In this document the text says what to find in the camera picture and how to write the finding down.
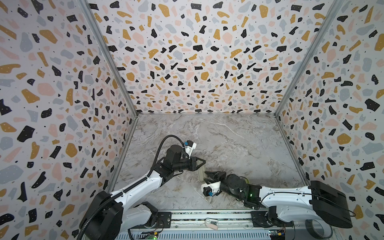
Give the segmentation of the white remote control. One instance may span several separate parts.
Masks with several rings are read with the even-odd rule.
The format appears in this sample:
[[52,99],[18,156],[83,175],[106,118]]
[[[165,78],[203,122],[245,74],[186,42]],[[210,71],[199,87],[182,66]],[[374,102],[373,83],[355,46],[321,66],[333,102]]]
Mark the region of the white remote control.
[[201,167],[198,169],[198,179],[199,179],[199,182],[200,182],[200,183],[203,183],[203,182],[204,182],[204,178],[206,177],[205,171],[206,171],[205,166],[201,166]]

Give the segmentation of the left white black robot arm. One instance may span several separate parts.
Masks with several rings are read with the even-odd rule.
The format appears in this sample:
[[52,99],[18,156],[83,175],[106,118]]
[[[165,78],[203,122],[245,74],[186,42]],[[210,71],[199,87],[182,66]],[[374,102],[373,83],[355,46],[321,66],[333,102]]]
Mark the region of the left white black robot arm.
[[114,240],[121,231],[140,225],[152,227],[158,210],[138,201],[184,171],[201,168],[206,161],[192,155],[196,147],[192,141],[172,145],[165,157],[155,157],[149,172],[139,180],[118,191],[99,192],[79,225],[77,239]]

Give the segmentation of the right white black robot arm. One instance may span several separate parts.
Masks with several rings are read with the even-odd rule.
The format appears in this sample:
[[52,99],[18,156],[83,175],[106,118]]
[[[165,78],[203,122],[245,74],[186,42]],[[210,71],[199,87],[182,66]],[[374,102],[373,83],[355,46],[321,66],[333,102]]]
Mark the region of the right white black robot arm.
[[207,172],[201,191],[206,197],[225,193],[246,208],[267,208],[272,215],[268,221],[292,222],[299,219],[323,221],[327,225],[350,229],[354,213],[349,210],[344,193],[320,182],[296,188],[272,188],[252,185],[245,177],[226,172]]

